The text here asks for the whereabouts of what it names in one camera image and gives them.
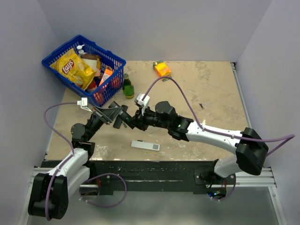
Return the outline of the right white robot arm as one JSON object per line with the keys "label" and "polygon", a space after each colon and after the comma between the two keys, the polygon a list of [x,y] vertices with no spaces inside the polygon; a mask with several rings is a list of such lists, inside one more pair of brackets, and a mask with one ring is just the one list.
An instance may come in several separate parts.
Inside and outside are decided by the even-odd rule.
{"label": "right white robot arm", "polygon": [[125,121],[142,131],[149,126],[165,128],[176,140],[205,143],[232,153],[231,157],[218,159],[214,163],[209,172],[209,179],[214,184],[220,184],[229,175],[240,171],[260,175],[269,150],[252,128],[233,131],[204,126],[178,115],[167,101],[157,103],[154,111],[149,107],[140,107],[133,117],[128,116]]}

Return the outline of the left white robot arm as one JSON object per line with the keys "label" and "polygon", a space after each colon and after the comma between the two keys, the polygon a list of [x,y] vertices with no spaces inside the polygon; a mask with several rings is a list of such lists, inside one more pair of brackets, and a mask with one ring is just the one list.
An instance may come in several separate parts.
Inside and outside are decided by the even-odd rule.
{"label": "left white robot arm", "polygon": [[75,102],[81,109],[91,113],[86,124],[72,126],[72,139],[67,140],[71,151],[53,169],[38,173],[33,180],[28,204],[28,214],[47,220],[62,219],[68,209],[70,196],[82,183],[92,184],[97,172],[91,169],[89,159],[94,153],[93,135],[103,124],[111,124],[123,110],[121,106],[90,109],[87,98]]}

